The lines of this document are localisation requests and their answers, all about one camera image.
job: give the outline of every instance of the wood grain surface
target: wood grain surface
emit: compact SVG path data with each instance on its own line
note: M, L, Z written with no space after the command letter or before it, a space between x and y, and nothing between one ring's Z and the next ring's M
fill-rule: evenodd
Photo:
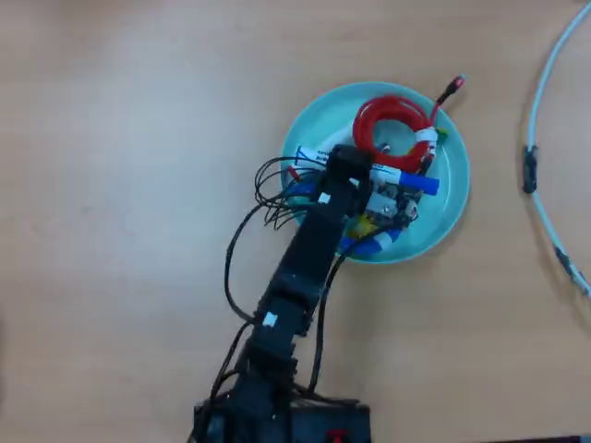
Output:
M320 390L371 405L378 442L591 431L591 316L517 164L537 73L582 5L2 0L0 441L184 442L238 325L225 248L291 121L344 83L433 96L458 72L468 82L448 109L472 163L464 217L422 258L343 267ZM590 48L587 21L538 129L541 194L583 270ZM293 232L247 228L241 306ZM305 381L313 340L297 353Z

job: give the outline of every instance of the light blue cable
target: light blue cable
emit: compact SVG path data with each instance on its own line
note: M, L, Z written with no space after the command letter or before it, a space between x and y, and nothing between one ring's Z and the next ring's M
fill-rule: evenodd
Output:
M540 103L542 102L542 96L544 95L544 90L546 90L546 84L548 83L548 79L550 77L552 67L554 66L554 62L556 61L556 58L557 58L559 52L561 51L564 43L569 39L569 37L571 37L571 34L573 33L573 31L577 28L577 26L579 26L581 21L583 21L583 19L585 18L585 16L589 12L591 12L591 3L588 3L587 6L585 6L581 10L581 12L579 12L577 14L577 16L573 19L573 21L571 22L569 27L564 31L564 33L558 39L558 41L554 45L554 48L552 49L552 52L550 53L550 55L548 57L548 61L546 62L546 65L544 66L544 70L542 71L542 76L541 76L539 83L537 85L536 97L534 99L534 103L532 104L532 111L529 115L529 127L528 127L528 131L527 131L527 150L528 150L528 152L531 152L532 149L534 148L534 145L536 144L537 111L539 109ZM542 205L542 202L539 198L539 194L537 193L537 191L534 191L534 193L532 194L532 198L534 199L537 213L539 214L539 217L542 220L542 224L544 225L544 228L546 229L546 232L548 233L548 237L549 237L550 241L552 242L552 244L556 248L558 248L562 252L562 254L564 256L568 257L568 254L566 253L566 249L564 248L564 245L562 244L561 239L558 237L558 234L556 233L554 226L552 226L552 222L550 221L548 214L546 213L546 210L544 210L544 205ZM577 269L575 267L575 265L572 261L570 261L569 268L570 268L571 274L573 276L573 281L583 290L583 292L586 295L590 295L591 294L591 286L589 286L589 283L587 283L583 274L581 274L579 269Z

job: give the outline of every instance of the white sticker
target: white sticker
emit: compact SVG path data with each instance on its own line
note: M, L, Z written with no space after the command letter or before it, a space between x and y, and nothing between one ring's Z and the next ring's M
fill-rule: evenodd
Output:
M324 205L328 204L329 201L331 201L331 196L329 196L328 194L326 194L324 192L322 194L320 194L320 197L318 197L318 202L322 203Z
M268 312L265 318L262 320L262 326L272 328L273 326L275 326L276 322L277 316L275 316L272 312Z

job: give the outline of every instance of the light blue plate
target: light blue plate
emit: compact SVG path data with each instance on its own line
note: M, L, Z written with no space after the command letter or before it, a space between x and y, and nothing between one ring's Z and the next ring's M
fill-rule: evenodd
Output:
M300 145L318 146L351 124L364 102L386 94L410 99L427 114L433 108L432 100L404 86L376 81L345 85L321 95L301 112L287 133L283 155L295 156ZM445 112L439 112L436 127L449 133L428 171L428 176L440 179L438 195L421 198L418 219L403 231L392 247L371 257L359 257L357 261L397 263L420 256L439 243L460 219L470 191L468 154L460 132ZM403 124L380 122L374 141L376 145L388 143L394 155L406 154L415 144L415 134Z

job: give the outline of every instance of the red cable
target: red cable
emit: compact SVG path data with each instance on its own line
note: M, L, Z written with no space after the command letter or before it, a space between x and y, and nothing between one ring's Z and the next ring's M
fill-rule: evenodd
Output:
M361 106L353 123L353 138L358 148L375 153L375 163L415 173L428 153L428 141L419 141L406 155L393 156L379 152L373 144L373 128L380 120L396 120L414 132L433 126L440 106L436 103L430 117L416 103L396 95L370 100Z

